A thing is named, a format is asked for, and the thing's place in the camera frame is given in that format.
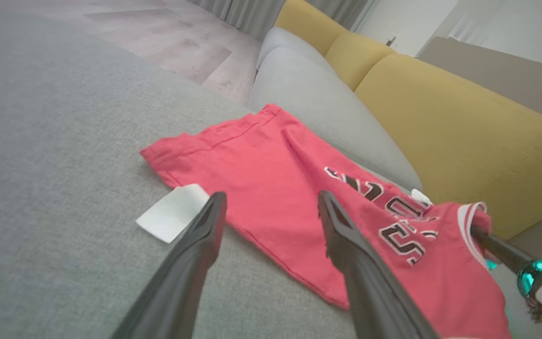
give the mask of jersey number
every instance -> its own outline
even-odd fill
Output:
[[[364,182],[361,183],[359,179],[353,178],[351,176],[347,176],[346,174],[338,174],[337,171],[334,171],[333,169],[329,167],[323,168],[325,173],[329,175],[332,178],[335,178],[337,180],[340,180],[342,182],[345,182],[350,187],[353,187],[355,191],[359,192],[360,195],[363,195],[366,197],[370,202],[376,200],[380,195],[383,193],[383,187],[382,185],[374,182]]]
[[[415,233],[415,229],[411,226],[407,227],[407,221],[395,223],[389,227],[379,230],[379,236],[382,238],[398,255],[407,257],[407,262],[412,266],[422,259],[425,253],[422,245],[417,241],[407,241],[411,233]]]

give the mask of yellow sofa backrest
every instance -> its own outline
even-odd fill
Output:
[[[504,238],[542,219],[542,114],[401,54],[375,64],[355,94],[434,202],[486,202]]]
[[[344,32],[325,54],[340,80],[355,90],[372,67],[385,56],[394,54],[392,48],[366,36]]]
[[[275,26],[301,37],[323,56],[340,34],[348,32],[346,28],[304,0],[286,0]]]

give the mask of gray fabric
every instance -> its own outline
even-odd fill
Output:
[[[351,160],[402,187],[422,189],[398,146],[346,84],[285,47],[261,65],[248,107],[277,104]]]
[[[336,74],[336,71],[329,65],[327,60],[316,50],[313,46],[309,45],[306,41],[302,40],[299,36],[292,32],[288,32],[283,28],[273,27],[269,31],[269,34],[265,36],[263,44],[261,45],[261,51],[258,53],[258,62],[256,63],[256,69],[260,69],[263,60],[269,52],[277,47],[286,47],[304,57],[308,58],[315,64],[323,67],[323,69],[329,71],[332,74]]]
[[[138,152],[249,111],[105,41],[0,13],[0,338],[105,338],[171,246]],[[226,229],[195,338],[354,337],[348,313]]]

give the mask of red jersey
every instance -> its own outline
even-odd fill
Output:
[[[381,182],[275,105],[198,135],[161,139],[142,156],[171,187],[225,191],[226,218],[288,274],[348,308],[325,256],[317,195],[331,191],[443,337],[508,338],[505,299],[470,235],[481,203],[416,202]]]

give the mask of white tag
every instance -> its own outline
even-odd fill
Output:
[[[208,198],[198,184],[177,187],[142,214],[136,223],[170,244],[200,213]]]
[[[422,193],[419,189],[414,188],[411,190],[411,198],[413,198],[413,200],[415,200],[416,202],[421,202],[428,206],[432,204],[430,198],[426,197],[426,195]]]

